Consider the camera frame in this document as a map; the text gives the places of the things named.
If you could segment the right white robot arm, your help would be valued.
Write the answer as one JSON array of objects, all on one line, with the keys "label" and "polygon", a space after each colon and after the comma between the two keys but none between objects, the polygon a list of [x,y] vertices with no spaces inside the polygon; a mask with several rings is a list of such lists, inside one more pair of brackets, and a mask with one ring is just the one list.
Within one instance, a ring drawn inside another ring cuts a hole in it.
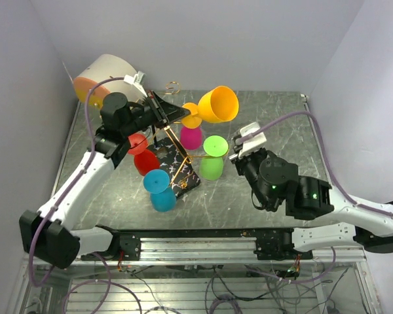
[{"label": "right white robot arm", "polygon": [[233,150],[229,159],[248,181],[256,209],[275,212],[284,204],[288,217],[334,221],[327,226],[294,228],[291,237],[275,244],[280,257],[288,259],[298,251],[338,245],[361,245],[371,253],[393,253],[393,201],[375,203],[345,195],[327,181],[300,175],[296,164],[265,148],[244,150],[238,145]]}]

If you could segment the magenta plastic wine glass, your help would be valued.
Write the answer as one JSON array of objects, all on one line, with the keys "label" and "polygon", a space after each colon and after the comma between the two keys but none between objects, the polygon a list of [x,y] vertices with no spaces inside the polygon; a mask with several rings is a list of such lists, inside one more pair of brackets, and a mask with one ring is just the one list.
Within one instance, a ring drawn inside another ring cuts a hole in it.
[{"label": "magenta plastic wine glass", "polygon": [[180,130],[180,143],[187,150],[196,150],[202,145],[202,130],[200,127],[187,128],[183,126]]}]

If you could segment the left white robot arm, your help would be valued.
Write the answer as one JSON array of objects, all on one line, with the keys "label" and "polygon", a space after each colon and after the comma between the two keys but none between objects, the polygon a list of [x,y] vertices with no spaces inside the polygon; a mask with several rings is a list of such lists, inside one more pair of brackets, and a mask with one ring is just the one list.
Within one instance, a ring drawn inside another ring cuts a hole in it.
[{"label": "left white robot arm", "polygon": [[120,92],[106,95],[100,109],[102,124],[76,170],[36,212],[25,211],[19,219],[22,245],[29,261],[39,258],[64,269],[79,255],[97,252],[106,260],[118,257],[122,249],[119,231],[96,226],[74,233],[76,220],[96,189],[127,155],[131,135],[147,128],[163,129],[190,113],[154,92],[148,92],[142,103],[129,101]]}]

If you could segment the orange plastic wine glass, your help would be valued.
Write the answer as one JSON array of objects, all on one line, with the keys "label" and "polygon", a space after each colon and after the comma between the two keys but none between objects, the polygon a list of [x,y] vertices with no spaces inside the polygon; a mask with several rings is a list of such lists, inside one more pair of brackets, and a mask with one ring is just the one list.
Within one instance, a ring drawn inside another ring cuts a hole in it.
[{"label": "orange plastic wine glass", "polygon": [[182,107],[190,111],[181,123],[189,129],[199,127],[203,121],[212,124],[230,122],[239,112],[239,100],[228,86],[218,86],[204,94],[198,103],[185,103]]}]

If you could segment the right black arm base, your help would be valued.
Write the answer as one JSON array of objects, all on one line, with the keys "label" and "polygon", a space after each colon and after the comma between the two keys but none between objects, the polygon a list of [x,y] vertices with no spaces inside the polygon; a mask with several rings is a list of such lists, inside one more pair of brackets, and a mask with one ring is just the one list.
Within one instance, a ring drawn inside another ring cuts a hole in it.
[{"label": "right black arm base", "polygon": [[253,250],[257,260],[311,260],[312,251],[300,252],[294,248],[288,233],[262,234],[255,237],[255,249]]}]

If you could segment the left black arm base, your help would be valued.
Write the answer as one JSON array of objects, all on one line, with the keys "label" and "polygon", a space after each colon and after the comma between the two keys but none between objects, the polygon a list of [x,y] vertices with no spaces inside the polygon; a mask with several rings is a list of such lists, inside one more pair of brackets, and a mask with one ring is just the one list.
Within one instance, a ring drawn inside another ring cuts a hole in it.
[{"label": "left black arm base", "polygon": [[131,232],[96,226],[80,231],[81,260],[97,260],[96,254],[104,260],[137,261],[140,259],[141,241]]}]

